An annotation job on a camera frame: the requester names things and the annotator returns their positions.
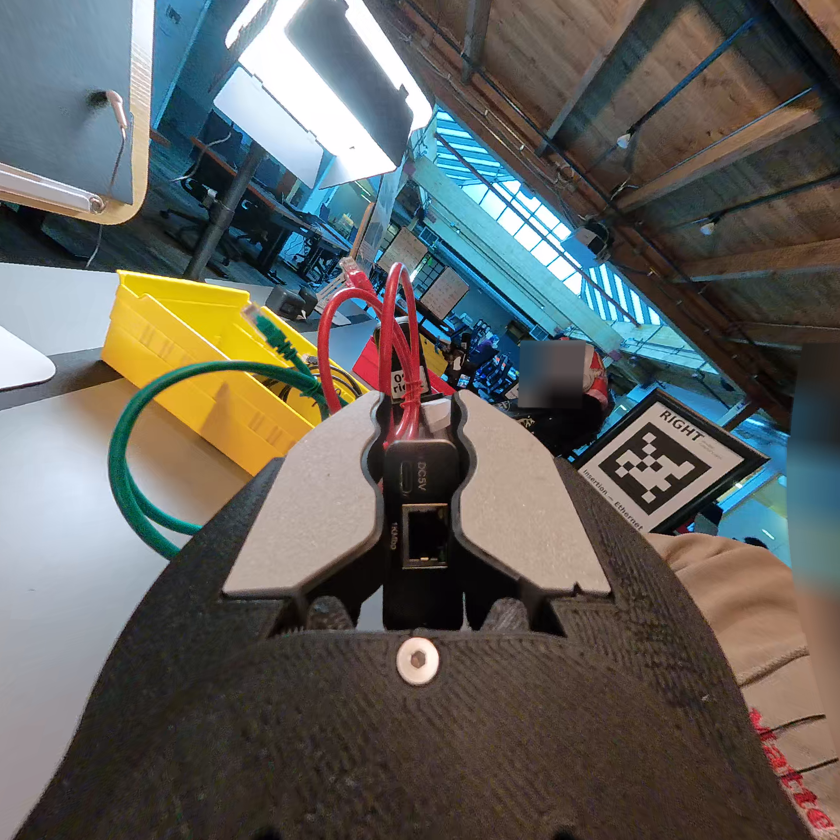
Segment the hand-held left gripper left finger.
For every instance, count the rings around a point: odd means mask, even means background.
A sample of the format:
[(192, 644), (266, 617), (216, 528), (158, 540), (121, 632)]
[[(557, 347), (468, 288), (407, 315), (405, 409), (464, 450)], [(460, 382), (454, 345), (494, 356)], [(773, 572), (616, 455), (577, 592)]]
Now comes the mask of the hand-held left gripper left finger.
[(389, 402), (367, 392), (322, 421), (287, 453), (227, 576), (238, 599), (295, 600), (371, 550), (384, 501), (368, 456)]

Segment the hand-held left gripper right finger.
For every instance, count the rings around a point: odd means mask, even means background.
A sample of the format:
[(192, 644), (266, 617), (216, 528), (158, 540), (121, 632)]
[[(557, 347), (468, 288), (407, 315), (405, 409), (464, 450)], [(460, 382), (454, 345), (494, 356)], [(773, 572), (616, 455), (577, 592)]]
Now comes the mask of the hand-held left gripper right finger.
[(575, 595), (610, 599), (610, 582), (549, 450), (472, 392), (457, 392), (451, 403), (467, 460), (452, 500), (458, 546), (516, 585), (527, 607)]

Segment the red storage bin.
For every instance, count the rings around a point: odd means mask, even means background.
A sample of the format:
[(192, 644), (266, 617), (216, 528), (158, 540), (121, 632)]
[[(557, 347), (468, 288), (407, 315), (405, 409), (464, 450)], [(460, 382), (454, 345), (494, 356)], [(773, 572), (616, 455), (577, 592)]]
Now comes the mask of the red storage bin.
[[(422, 336), (421, 341), (423, 343), (423, 348), (426, 356), (429, 378), (433, 386), (433, 395), (453, 395), (456, 391), (456, 388), (451, 384), (447, 383), (444, 379), (444, 373), (447, 369), (448, 362), (444, 357), (443, 352), (441, 351), (441, 349), (438, 348), (434, 341), (432, 341), (431, 339), (429, 339), (428, 336), (426, 336), (423, 330), (419, 330), (418, 333)], [(374, 387), (374, 356), (375, 346), (373, 332), (372, 337), (364, 346), (364, 349), (362, 350), (359, 359), (354, 363), (352, 369), (352, 372), (355, 375), (357, 375), (358, 378), (361, 378), (365, 384), (371, 387)], [(397, 404), (403, 402), (403, 400), (393, 401)]]

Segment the black ethernet splitter adapter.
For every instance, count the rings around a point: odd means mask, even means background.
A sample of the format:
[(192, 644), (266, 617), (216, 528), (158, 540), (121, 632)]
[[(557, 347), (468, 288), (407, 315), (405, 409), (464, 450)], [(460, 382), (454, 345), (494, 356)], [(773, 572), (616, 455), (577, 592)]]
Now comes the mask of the black ethernet splitter adapter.
[(386, 629), (461, 627), (463, 587), (452, 526), (452, 500), (460, 483), (459, 455), (447, 440), (399, 440), (386, 450)]

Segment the framed black white marker sign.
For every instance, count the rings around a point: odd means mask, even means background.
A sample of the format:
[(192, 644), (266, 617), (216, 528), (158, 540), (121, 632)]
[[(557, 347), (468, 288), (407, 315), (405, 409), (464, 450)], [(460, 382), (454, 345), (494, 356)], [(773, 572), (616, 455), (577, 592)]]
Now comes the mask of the framed black white marker sign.
[(769, 461), (655, 388), (576, 456), (573, 467), (637, 531), (671, 533)]

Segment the small black box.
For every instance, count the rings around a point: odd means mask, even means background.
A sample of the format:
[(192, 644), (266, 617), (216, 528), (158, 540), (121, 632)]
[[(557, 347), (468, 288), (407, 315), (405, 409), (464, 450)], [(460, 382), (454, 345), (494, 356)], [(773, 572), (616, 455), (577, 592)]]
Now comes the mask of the small black box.
[(287, 320), (307, 320), (318, 303), (317, 295), (308, 287), (291, 290), (288, 287), (276, 286), (269, 293), (264, 307)]

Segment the person's beige hoodie torso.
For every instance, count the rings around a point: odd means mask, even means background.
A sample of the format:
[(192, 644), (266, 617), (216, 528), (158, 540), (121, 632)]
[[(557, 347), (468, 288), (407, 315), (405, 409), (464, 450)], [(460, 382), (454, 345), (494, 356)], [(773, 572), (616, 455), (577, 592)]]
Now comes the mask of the person's beige hoodie torso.
[(838, 584), (745, 542), (645, 538), (716, 635), (763, 754), (811, 838), (839, 838)]

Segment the grey light stand pole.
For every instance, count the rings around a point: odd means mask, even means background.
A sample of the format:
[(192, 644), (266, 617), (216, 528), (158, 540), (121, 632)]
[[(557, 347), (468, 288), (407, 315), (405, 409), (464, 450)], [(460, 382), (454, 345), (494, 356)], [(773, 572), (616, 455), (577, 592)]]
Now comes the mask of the grey light stand pole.
[(265, 157), (266, 150), (258, 142), (252, 140), (245, 160), (237, 169), (226, 193), (222, 198), (218, 198), (212, 206), (209, 221), (182, 274), (184, 279), (199, 282), (204, 281), (204, 270), (207, 268), (209, 260), (213, 257), (222, 236), (228, 231), (234, 219), (235, 211), (251, 183), (259, 164)]

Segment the studio softbox light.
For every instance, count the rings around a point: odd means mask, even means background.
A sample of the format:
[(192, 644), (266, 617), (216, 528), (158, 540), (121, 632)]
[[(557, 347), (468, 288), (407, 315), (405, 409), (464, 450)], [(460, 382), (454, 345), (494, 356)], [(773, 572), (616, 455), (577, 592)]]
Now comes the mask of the studio softbox light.
[(433, 105), (364, 2), (248, 2), (213, 106), (306, 187), (394, 172)]

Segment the white metal stand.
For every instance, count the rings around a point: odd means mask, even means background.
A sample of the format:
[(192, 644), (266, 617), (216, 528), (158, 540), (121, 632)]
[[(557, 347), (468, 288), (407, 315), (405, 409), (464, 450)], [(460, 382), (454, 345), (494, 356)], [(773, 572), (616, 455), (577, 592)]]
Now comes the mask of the white metal stand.
[[(9, 164), (1, 163), (2, 194), (10, 195), (16, 203), (77, 213), (99, 213), (104, 208), (102, 199), (94, 194), (57, 182), (41, 175), (27, 173)], [(1, 328), (1, 390), (10, 391), (49, 381), (56, 367), (43, 353), (27, 344), (13, 333)]]

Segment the black board with wooden rim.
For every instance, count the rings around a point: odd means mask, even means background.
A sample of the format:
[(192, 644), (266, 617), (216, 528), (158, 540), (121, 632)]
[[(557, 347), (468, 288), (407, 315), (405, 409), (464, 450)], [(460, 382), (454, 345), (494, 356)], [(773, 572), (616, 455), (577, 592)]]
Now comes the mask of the black board with wooden rim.
[(148, 187), (154, 1), (1, 2), (2, 200), (124, 224)]

